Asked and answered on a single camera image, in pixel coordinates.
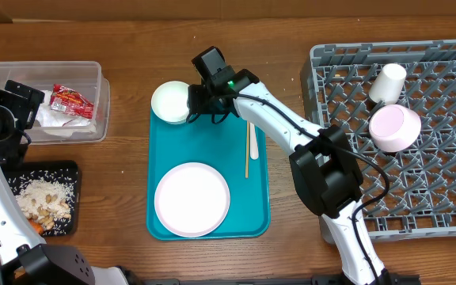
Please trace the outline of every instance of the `wood grain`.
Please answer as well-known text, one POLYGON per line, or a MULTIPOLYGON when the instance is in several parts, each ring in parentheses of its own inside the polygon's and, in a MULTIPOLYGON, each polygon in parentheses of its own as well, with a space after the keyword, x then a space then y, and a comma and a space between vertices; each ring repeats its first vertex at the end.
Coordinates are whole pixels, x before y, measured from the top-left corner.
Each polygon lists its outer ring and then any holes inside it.
POLYGON ((137 21, 287 17, 456 16, 448 0, 0 0, 0 19, 137 21))
MULTIPOLYGON (((158 241, 146 229, 150 97, 163 82, 199 81, 190 60, 221 48, 303 115, 299 71, 316 44, 455 39, 456 17, 256 21, 148 21, 0 25, 0 61, 95 60, 112 88, 107 139, 32 146, 28 161, 75 160, 83 170, 78 231, 49 238, 77 246, 91 264, 122 264, 145 279, 309 277, 340 272, 336 249, 298 199, 287 157, 268 140, 272 223, 258 238, 158 241)), ((456 283, 456 238, 376 244, 392 272, 424 284, 456 283)))

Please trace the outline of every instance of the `teal tray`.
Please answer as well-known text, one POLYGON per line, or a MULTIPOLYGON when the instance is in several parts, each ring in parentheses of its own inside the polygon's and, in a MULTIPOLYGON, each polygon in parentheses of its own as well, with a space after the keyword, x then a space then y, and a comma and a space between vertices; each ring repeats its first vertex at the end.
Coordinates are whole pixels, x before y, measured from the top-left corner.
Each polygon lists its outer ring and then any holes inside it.
POLYGON ((149 132, 149 170, 147 175, 147 229, 162 241, 211 238, 251 238, 270 225, 267 152, 265 134, 256 129, 257 160, 249 159, 249 178, 245 179, 245 136, 247 123, 228 116, 218 125, 210 116, 194 123, 172 125, 152 111, 149 132), (222 224, 202 237, 179 237, 159 222, 154 209, 154 193, 159 181, 173 167, 201 162, 217 169, 230 188, 230 209, 222 224))

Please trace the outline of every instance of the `wooden table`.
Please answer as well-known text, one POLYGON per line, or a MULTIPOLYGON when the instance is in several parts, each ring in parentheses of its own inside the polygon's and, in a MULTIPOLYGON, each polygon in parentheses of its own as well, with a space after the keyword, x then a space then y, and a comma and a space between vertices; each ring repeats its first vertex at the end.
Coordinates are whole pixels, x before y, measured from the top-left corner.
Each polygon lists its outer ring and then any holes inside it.
MULTIPOLYGON (((221 48, 235 70, 257 74, 303 115, 298 73, 316 44, 456 39, 456 17, 257 21, 148 21, 0 25, 0 61, 94 60, 110 81, 107 139, 32 146, 28 161, 72 159, 83 170, 78 231, 48 238, 77 246, 91 264, 122 264, 143 279, 311 277, 341 270, 335 247, 299 200, 284 152, 268 140, 272 223, 258 238, 158 241, 146 228, 150 97, 163 82, 196 83, 190 60, 221 48)), ((375 245, 392 272, 424 284, 456 283, 456 238, 375 245)))

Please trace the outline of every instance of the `gray dish rack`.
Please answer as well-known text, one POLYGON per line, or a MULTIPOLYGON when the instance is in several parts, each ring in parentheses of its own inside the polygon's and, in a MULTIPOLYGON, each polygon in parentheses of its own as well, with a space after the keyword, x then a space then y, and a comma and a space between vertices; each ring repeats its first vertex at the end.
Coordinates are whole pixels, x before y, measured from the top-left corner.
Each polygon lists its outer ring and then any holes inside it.
MULTIPOLYGON (((353 150, 389 174, 390 194, 364 210, 373 241, 456 236, 456 40, 317 45, 301 82, 307 119, 343 128, 353 150), (368 132, 370 117, 382 105, 367 94, 387 63, 407 70, 397 103, 422 121, 416 142, 396 154, 377 149, 368 132)), ((370 167, 362 172, 367 200, 383 190, 383 182, 370 167)))

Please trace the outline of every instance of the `white cup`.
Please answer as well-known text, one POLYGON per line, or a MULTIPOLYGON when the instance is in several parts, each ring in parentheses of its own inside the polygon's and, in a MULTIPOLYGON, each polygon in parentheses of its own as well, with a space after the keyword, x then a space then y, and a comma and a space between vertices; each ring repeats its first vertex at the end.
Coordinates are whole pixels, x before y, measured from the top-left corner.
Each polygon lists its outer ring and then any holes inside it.
POLYGON ((420 116, 399 104, 380 108, 370 118, 370 137, 385 152, 405 150, 416 141, 420 131, 420 116))
POLYGON ((383 101, 385 105, 397 103, 407 73, 405 68, 396 64, 386 64, 369 90, 369 98, 374 103, 383 101))

